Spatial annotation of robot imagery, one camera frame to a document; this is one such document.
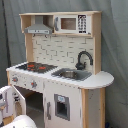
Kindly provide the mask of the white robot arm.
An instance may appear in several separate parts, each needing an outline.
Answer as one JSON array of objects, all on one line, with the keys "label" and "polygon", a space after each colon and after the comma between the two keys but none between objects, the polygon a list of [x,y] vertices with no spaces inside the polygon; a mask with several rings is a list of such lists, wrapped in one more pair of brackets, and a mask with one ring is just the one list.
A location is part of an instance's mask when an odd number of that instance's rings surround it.
[{"label": "white robot arm", "polygon": [[37,128],[35,122],[27,115],[17,116],[11,123],[0,128]]}]

